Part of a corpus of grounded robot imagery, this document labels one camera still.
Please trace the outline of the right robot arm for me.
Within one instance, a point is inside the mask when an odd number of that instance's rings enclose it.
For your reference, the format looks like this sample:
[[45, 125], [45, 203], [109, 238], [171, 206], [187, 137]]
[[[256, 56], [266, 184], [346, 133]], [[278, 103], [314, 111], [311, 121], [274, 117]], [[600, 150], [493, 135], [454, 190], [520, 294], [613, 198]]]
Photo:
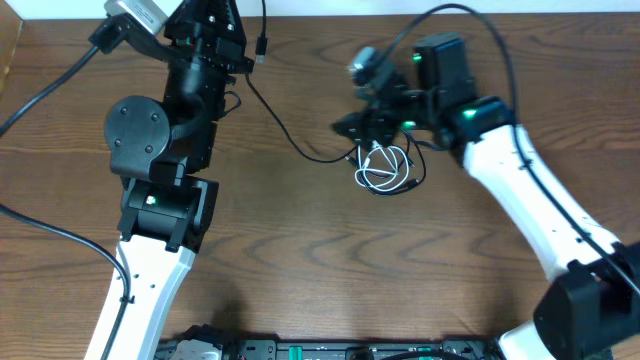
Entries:
[[639, 248], [622, 243], [563, 187], [514, 112], [477, 92], [462, 39], [440, 33], [414, 47], [418, 85], [372, 48], [349, 70], [364, 108], [334, 131], [367, 150], [428, 131], [501, 205], [534, 251], [549, 289], [527, 323], [498, 338], [504, 359], [608, 359], [639, 332]]

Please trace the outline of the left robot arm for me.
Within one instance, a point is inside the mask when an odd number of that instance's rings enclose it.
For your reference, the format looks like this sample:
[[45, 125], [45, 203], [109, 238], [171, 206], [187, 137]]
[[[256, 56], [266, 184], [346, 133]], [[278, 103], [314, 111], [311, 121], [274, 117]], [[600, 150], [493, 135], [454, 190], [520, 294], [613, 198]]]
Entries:
[[86, 355], [150, 359], [213, 217], [208, 167], [225, 98], [254, 63], [233, 0], [109, 1], [90, 41], [122, 43], [168, 68], [163, 97], [129, 96], [107, 114], [110, 168], [123, 185], [113, 275]]

